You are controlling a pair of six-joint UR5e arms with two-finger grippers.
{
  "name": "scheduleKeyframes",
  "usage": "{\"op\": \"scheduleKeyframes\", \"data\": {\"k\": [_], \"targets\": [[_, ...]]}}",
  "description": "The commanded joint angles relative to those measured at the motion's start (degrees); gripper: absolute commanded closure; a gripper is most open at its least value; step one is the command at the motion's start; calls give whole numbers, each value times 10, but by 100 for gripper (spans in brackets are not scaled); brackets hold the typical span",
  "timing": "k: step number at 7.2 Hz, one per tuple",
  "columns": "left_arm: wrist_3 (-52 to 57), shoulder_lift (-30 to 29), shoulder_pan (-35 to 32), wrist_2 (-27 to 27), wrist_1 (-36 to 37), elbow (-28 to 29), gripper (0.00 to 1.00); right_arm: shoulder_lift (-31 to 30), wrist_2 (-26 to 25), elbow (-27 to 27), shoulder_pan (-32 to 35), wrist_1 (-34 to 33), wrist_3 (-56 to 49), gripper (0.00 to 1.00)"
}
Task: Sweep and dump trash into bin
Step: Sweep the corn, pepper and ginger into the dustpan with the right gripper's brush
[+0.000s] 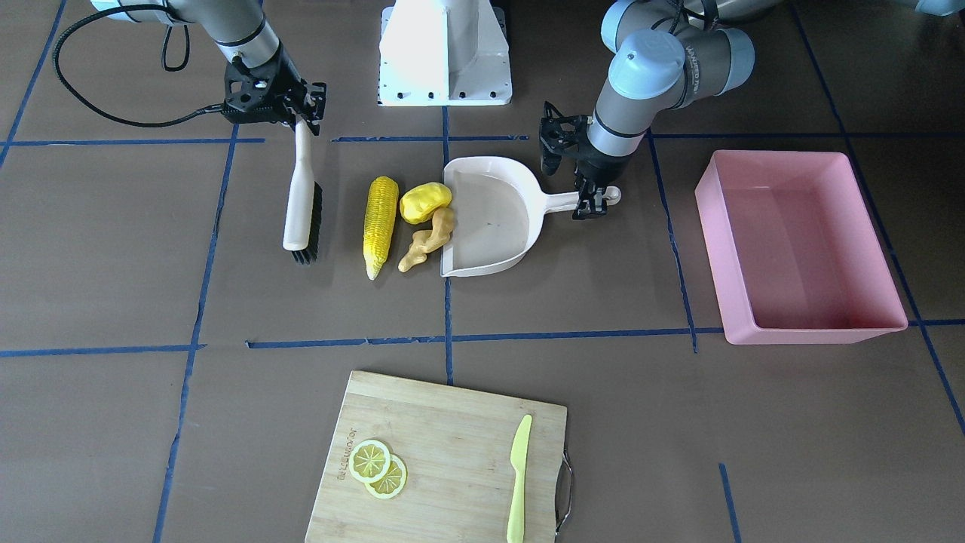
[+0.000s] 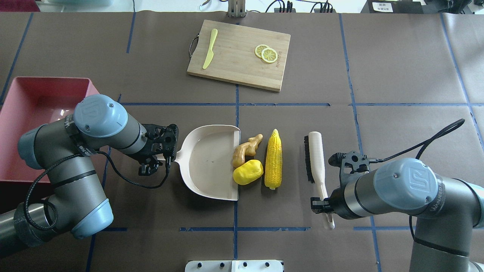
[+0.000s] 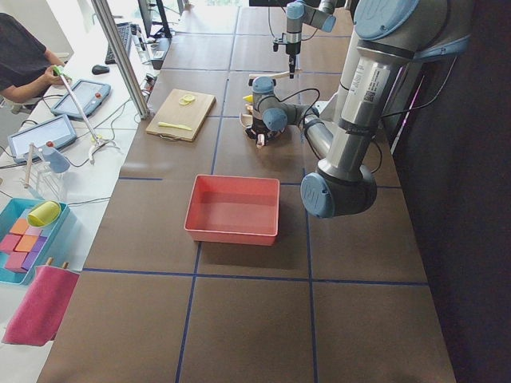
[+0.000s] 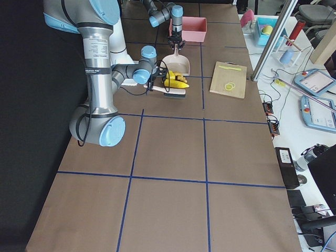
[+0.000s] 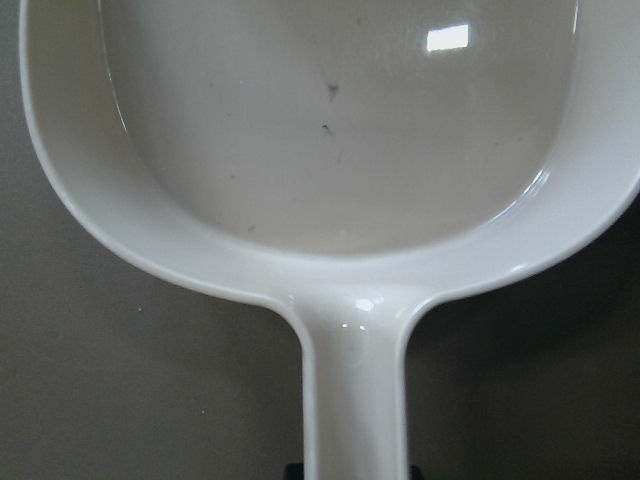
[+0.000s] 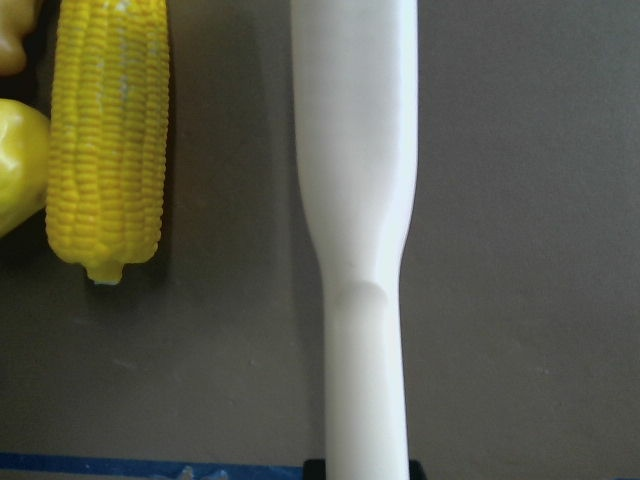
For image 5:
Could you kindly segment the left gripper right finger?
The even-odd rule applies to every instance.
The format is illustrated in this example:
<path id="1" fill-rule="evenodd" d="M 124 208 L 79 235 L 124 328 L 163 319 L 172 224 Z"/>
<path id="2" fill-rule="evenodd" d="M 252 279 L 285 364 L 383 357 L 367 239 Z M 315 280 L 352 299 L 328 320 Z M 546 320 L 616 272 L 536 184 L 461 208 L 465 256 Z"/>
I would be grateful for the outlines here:
<path id="1" fill-rule="evenodd" d="M 420 470 L 420 468 L 418 466 L 412 465 L 410 467 L 409 479 L 410 480 L 424 480 L 425 477 L 424 477 L 422 471 Z"/>

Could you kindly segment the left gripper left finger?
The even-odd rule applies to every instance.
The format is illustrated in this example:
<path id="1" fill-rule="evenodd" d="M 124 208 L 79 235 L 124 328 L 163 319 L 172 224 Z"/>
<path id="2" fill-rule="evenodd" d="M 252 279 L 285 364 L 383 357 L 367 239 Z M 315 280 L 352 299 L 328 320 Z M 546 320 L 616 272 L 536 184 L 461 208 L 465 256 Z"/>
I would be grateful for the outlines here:
<path id="1" fill-rule="evenodd" d="M 283 471 L 283 480 L 304 480 L 303 464 L 287 464 Z"/>

